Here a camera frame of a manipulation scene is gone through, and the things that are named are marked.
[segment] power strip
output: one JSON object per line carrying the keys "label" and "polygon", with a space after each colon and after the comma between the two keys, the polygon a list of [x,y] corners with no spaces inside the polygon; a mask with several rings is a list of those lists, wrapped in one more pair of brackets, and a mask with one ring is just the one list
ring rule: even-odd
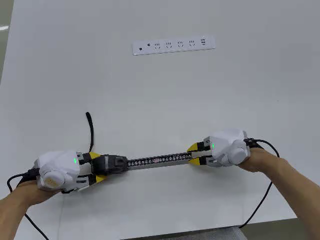
{"label": "power strip", "polygon": [[132,54],[163,54],[215,48],[215,38],[212,35],[176,37],[168,39],[135,41],[132,44]]}

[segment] black cable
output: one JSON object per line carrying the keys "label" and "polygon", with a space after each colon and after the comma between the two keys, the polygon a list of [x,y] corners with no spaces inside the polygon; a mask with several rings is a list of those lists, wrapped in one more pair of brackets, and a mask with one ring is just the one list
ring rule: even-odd
{"label": "black cable", "polygon": [[93,146],[94,146],[94,125],[92,123],[92,118],[91,118],[91,115],[90,113],[87,111],[85,113],[86,115],[86,119],[88,120],[88,123],[89,123],[89,127],[90,127],[90,147],[89,147],[89,152],[91,152]]}
{"label": "black cable", "polygon": [[[12,179],[15,179],[15,178],[18,178],[18,177],[25,177],[25,176],[30,176],[30,173],[29,171],[28,172],[25,172],[25,173],[21,173],[21,174],[17,174],[17,175],[14,175],[12,177],[10,177],[8,179],[8,181],[6,181],[6,184],[10,190],[10,193],[12,193],[12,187],[10,185],[10,181]],[[29,220],[29,222],[32,224],[32,226],[34,226],[34,228],[46,239],[46,240],[49,240],[49,238],[45,235],[45,233],[43,231],[41,231],[41,229],[34,223],[34,221],[32,221],[32,219],[28,216],[28,214],[24,214],[25,218]]]}
{"label": "black cable", "polygon": [[[261,139],[253,139],[252,141],[253,141],[253,142],[260,142],[260,143],[268,144],[268,145],[273,149],[273,151],[276,153],[276,156],[277,156],[278,158],[280,158],[280,155],[279,155],[277,149],[276,149],[274,146],[272,146],[271,143],[269,143],[269,142],[267,142],[267,141],[265,141],[265,140],[261,140]],[[241,226],[239,226],[240,229],[243,228],[245,225],[247,225],[247,224],[250,222],[250,220],[253,218],[253,216],[256,214],[256,212],[258,211],[258,209],[260,208],[260,206],[262,205],[262,203],[263,203],[264,200],[266,199],[266,197],[267,197],[267,195],[268,195],[268,193],[269,193],[269,191],[270,191],[270,188],[271,188],[272,184],[273,184],[273,183],[272,183],[272,181],[271,181],[271,182],[269,183],[268,188],[267,188],[266,191],[265,191],[265,194],[264,194],[263,198],[262,198],[261,201],[259,202],[258,206],[255,208],[255,210],[253,211],[253,213],[251,214],[251,216],[248,218],[248,220],[245,221],[244,224],[242,224]]]}

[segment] white table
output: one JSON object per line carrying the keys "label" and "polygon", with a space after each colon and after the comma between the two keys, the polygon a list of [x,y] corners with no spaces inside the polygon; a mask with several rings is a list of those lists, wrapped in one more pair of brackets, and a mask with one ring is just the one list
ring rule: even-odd
{"label": "white table", "polygon": [[[47,151],[184,152],[237,127],[320,184],[320,3],[15,0],[0,84],[0,180]],[[135,40],[214,34],[216,49],[133,56]],[[137,170],[29,210],[51,240],[242,224],[268,179],[237,167]],[[295,217],[272,187],[252,223]],[[24,219],[17,240],[42,239]]]}

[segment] measuring tape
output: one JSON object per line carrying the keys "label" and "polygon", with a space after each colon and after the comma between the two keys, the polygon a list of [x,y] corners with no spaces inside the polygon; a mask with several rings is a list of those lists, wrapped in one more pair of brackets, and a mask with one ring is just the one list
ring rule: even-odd
{"label": "measuring tape", "polygon": [[128,170],[150,169],[187,164],[191,158],[191,152],[182,152],[162,156],[131,159],[127,161],[127,164]]}

